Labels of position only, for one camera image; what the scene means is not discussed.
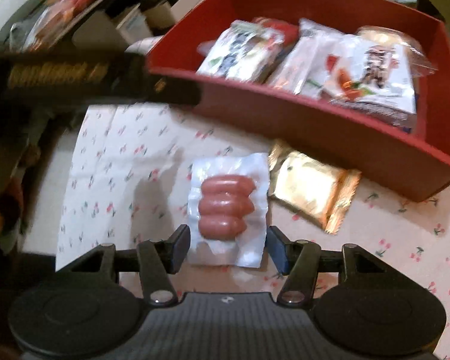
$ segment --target plastic container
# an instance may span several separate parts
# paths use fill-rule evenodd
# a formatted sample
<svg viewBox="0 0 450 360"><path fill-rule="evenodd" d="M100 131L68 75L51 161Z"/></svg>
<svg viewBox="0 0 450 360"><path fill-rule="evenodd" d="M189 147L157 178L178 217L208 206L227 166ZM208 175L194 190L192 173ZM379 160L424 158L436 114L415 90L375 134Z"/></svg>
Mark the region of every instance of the plastic container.
<svg viewBox="0 0 450 360"><path fill-rule="evenodd" d="M200 43L217 39L233 20L254 17L289 23L305 17L345 33L380 26L415 38L438 71L419 79L414 133L305 96L195 74L203 61ZM450 185L450 42L441 21L414 9L387 0L205 0L157 43L148 64L153 73L201 83L195 113L360 169L410 200L425 200Z"/></svg>

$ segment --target ribbed black surface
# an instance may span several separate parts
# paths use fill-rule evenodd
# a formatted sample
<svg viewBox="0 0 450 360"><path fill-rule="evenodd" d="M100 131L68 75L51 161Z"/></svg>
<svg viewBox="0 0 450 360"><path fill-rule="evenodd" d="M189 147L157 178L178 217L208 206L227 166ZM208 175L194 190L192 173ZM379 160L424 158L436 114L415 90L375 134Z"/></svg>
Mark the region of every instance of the ribbed black surface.
<svg viewBox="0 0 450 360"><path fill-rule="evenodd" d="M25 355L23 359L35 358ZM336 347L320 335L306 312L277 306L268 293L191 293L176 307L153 310L134 337L121 347L96 359L372 358L354 355ZM414 360L437 360L437 358L428 353L416 356Z"/></svg>

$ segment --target gold foil packet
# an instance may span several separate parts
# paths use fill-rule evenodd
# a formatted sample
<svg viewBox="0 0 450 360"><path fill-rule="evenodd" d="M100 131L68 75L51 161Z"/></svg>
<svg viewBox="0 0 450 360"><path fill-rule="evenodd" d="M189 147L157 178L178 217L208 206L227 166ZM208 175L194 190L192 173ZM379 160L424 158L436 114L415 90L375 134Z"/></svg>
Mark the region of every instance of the gold foil packet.
<svg viewBox="0 0 450 360"><path fill-rule="evenodd" d="M350 207L361 172L321 163L276 140L269 155L268 195L336 234Z"/></svg>

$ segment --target pink tablecloth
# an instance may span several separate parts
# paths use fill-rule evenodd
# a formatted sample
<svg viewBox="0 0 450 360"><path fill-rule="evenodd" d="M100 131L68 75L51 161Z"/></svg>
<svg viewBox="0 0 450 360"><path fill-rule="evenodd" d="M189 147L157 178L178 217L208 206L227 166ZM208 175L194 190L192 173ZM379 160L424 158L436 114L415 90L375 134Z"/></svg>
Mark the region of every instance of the pink tablecloth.
<svg viewBox="0 0 450 360"><path fill-rule="evenodd" d="M118 249L144 239L165 239L186 223L192 161L201 156L267 152L270 142L167 106L91 107L80 130L60 224L57 268L102 242ZM356 243L437 296L447 326L436 354L450 360L450 187L422 203L410 203L364 179L338 235L324 234L277 203L272 224L290 239L309 239L323 249ZM265 253L260 269L198 267L184 263L173 276L186 291L270 291L284 278ZM140 294L138 276L122 285ZM336 284L320 274L316 295Z"/></svg>

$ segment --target black circular cover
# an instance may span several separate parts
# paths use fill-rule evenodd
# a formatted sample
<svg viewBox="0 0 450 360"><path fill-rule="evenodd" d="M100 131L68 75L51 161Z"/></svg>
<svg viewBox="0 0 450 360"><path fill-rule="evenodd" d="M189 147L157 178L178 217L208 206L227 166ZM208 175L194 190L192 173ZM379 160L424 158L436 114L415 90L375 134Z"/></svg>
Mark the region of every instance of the black circular cover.
<svg viewBox="0 0 450 360"><path fill-rule="evenodd" d="M319 327L337 344L372 356L405 356L439 339L446 314L425 289L336 286L315 307Z"/></svg>
<svg viewBox="0 0 450 360"><path fill-rule="evenodd" d="M53 358L97 354L137 325L140 307L125 288L35 288L12 304L10 329L23 349Z"/></svg>

